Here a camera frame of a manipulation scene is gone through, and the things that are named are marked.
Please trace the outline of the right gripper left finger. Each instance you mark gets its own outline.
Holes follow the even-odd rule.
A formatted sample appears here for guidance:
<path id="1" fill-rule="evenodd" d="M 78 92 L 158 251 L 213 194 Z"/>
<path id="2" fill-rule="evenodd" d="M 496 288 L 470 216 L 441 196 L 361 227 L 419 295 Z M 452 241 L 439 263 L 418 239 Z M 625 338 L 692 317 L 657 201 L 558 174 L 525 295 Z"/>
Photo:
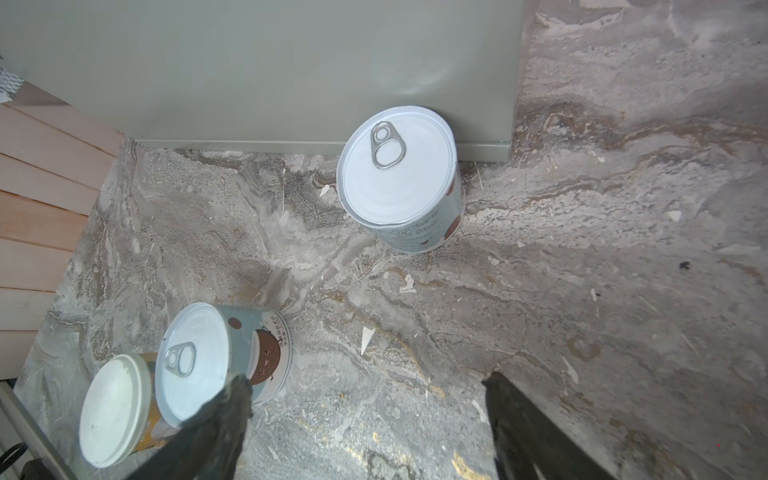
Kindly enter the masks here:
<path id="1" fill-rule="evenodd" d="M 252 385 L 243 375 L 190 419 L 131 479 L 232 479 L 252 417 Z"/>

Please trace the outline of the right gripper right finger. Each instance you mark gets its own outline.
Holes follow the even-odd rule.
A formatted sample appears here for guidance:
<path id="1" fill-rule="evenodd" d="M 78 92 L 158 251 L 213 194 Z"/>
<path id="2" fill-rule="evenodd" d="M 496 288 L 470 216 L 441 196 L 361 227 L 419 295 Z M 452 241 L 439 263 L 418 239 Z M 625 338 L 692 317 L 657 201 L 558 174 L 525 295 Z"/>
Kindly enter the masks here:
<path id="1" fill-rule="evenodd" d="M 613 477 L 502 373 L 482 384 L 500 479 Z"/>

